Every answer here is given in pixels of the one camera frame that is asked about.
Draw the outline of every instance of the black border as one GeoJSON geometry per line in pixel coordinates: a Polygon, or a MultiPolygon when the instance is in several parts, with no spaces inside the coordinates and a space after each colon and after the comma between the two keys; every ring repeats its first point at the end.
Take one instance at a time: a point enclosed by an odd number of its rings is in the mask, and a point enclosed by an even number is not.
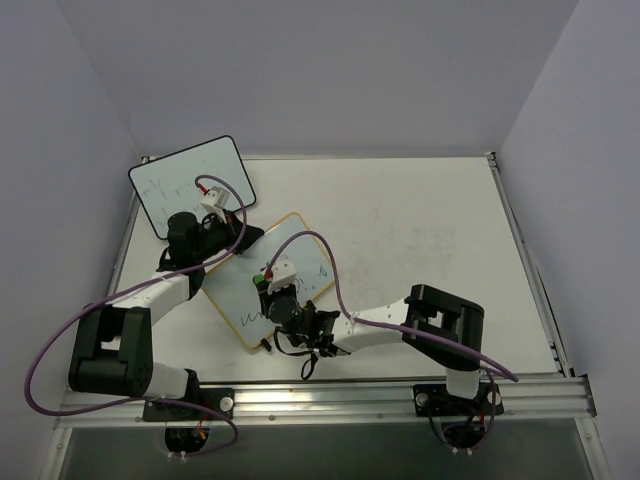
{"type": "MultiPolygon", "coordinates": [[[[206,145],[207,143],[211,143],[211,142],[216,142],[218,140],[222,140],[223,138],[229,138],[231,140],[231,143],[233,143],[233,148],[236,149],[236,153],[238,154],[238,158],[240,159],[240,165],[242,166],[242,170],[244,171],[244,176],[247,178],[247,182],[249,182],[249,188],[251,188],[251,193],[253,194],[253,201],[247,205],[245,205],[246,208],[252,207],[253,205],[256,204],[257,202],[257,197],[256,197],[256,191],[253,189],[253,184],[251,183],[251,179],[249,178],[249,175],[247,174],[247,169],[244,168],[244,162],[242,161],[242,157],[240,156],[240,152],[238,151],[238,146],[236,145],[236,141],[233,139],[233,137],[231,135],[222,135],[221,137],[217,137],[214,138],[213,140],[207,140],[206,142],[202,142],[199,143],[197,145],[193,145],[191,147],[187,147],[187,148],[183,148],[182,150],[178,150],[177,152],[173,152],[170,153],[168,155],[164,155],[160,158],[156,158],[155,160],[153,160],[153,162],[150,163],[156,163],[159,162],[160,160],[165,160],[169,157],[172,157],[173,155],[177,155],[178,153],[182,153],[182,152],[186,152],[187,150],[191,150],[193,148],[198,148],[201,147],[202,145],[206,145]]],[[[144,206],[144,202],[142,201],[142,198],[140,198],[140,194],[138,193],[138,190],[136,189],[136,185],[135,183],[133,183],[133,180],[131,179],[131,172],[137,168],[144,168],[146,166],[148,166],[149,163],[143,163],[141,165],[134,165],[133,167],[131,167],[129,169],[129,171],[127,172],[127,176],[129,177],[129,182],[131,183],[131,186],[133,187],[133,191],[136,192],[136,196],[138,197],[138,200],[140,201],[140,205],[142,205],[142,208],[144,210],[145,215],[147,215],[147,219],[149,220],[149,223],[151,224],[151,228],[153,228],[153,233],[156,234],[156,237],[158,237],[160,240],[166,240],[167,238],[162,238],[160,235],[158,235],[158,231],[156,230],[156,226],[153,224],[153,221],[151,220],[151,217],[149,216],[149,212],[147,212],[147,207],[144,206]]]]}

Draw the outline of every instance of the black writing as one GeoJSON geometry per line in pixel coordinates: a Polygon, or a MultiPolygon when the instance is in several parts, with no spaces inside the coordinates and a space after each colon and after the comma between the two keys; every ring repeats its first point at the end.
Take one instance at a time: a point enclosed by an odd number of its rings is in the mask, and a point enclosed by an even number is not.
{"type": "Polygon", "coordinates": [[[246,327],[249,324],[249,322],[255,322],[258,318],[264,318],[262,313],[258,312],[253,315],[250,313],[247,313],[246,316],[240,317],[240,323],[242,324],[243,327],[246,327]]]}
{"type": "Polygon", "coordinates": [[[304,285],[304,280],[302,280],[301,278],[296,278],[295,284],[296,284],[296,293],[300,293],[300,286],[304,285]]]}

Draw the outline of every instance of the black cable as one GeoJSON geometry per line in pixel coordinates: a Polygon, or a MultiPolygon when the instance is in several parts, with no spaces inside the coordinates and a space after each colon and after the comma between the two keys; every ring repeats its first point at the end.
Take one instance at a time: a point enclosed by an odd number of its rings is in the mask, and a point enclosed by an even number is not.
{"type": "Polygon", "coordinates": [[[307,350],[306,352],[285,352],[280,346],[280,339],[278,338],[279,333],[280,328],[276,327],[276,329],[273,331],[273,343],[275,343],[276,350],[278,350],[280,353],[283,353],[284,355],[287,355],[289,357],[304,357],[305,355],[309,355],[309,359],[302,364],[302,369],[300,370],[300,378],[302,378],[302,380],[309,380],[311,378],[311,375],[313,375],[313,372],[315,371],[316,363],[318,363],[318,356],[313,350],[307,350]],[[310,365],[310,367],[309,371],[305,374],[307,365],[310,365]]]}
{"type": "Polygon", "coordinates": [[[213,223],[214,219],[215,220],[218,219],[216,214],[215,213],[208,213],[207,215],[204,216],[204,218],[200,222],[200,225],[202,225],[203,228],[207,228],[207,226],[208,226],[207,224],[213,223]]]}
{"type": "Polygon", "coordinates": [[[433,431],[433,434],[438,438],[438,440],[440,440],[442,443],[450,447],[457,448],[458,450],[467,449],[467,448],[473,449],[476,445],[478,445],[478,443],[482,440],[482,438],[486,434],[486,432],[484,432],[476,442],[474,442],[472,445],[468,445],[468,440],[471,440],[472,436],[475,437],[478,435],[477,429],[485,428],[484,424],[473,423],[473,419],[476,416],[481,416],[482,405],[486,400],[486,398],[488,397],[488,395],[489,395],[489,390],[486,389],[482,397],[478,400],[478,403],[475,409],[471,405],[469,405],[467,402],[460,401],[458,404],[460,406],[463,406],[469,409],[471,411],[471,414],[469,415],[469,417],[464,423],[450,426],[446,430],[445,428],[442,428],[441,429],[442,433],[438,433],[436,429],[435,422],[433,420],[433,413],[431,412],[431,405],[428,404],[426,410],[427,410],[427,416],[429,417],[429,425],[431,426],[431,430],[433,431]]]}

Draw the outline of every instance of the handwriting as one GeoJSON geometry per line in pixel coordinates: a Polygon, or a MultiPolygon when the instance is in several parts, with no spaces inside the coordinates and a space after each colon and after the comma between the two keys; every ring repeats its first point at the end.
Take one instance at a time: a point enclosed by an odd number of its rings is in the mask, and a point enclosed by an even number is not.
{"type": "Polygon", "coordinates": [[[162,180],[158,179],[155,182],[151,179],[149,179],[149,183],[152,185],[151,187],[149,187],[147,190],[145,190],[145,194],[148,194],[151,190],[155,189],[156,191],[159,191],[160,194],[164,197],[165,200],[167,200],[167,196],[164,193],[164,188],[162,186],[162,180]]]}
{"type": "Polygon", "coordinates": [[[296,293],[300,293],[300,286],[304,285],[304,280],[296,277],[295,282],[296,282],[296,293]]]}
{"type": "Polygon", "coordinates": [[[262,313],[258,312],[253,315],[251,315],[250,313],[247,313],[246,317],[245,316],[240,317],[240,323],[242,324],[243,327],[246,327],[249,324],[249,322],[255,322],[258,318],[264,318],[262,313]]]}
{"type": "Polygon", "coordinates": [[[192,193],[192,190],[194,189],[194,185],[191,184],[186,184],[186,185],[181,185],[180,187],[175,189],[175,193],[177,196],[182,196],[182,193],[184,193],[185,191],[187,193],[192,193]]]}

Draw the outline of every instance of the glass panel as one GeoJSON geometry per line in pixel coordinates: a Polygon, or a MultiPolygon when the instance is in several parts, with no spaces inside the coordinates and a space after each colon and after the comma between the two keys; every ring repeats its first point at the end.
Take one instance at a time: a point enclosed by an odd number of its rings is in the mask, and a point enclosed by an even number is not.
{"type": "MultiPolygon", "coordinates": [[[[61,478],[591,478],[572,420],[500,422],[471,457],[452,455],[422,423],[241,427],[236,445],[184,464],[167,461],[163,434],[76,429],[61,478]]],[[[212,432],[228,438],[228,428],[212,432]]]]}

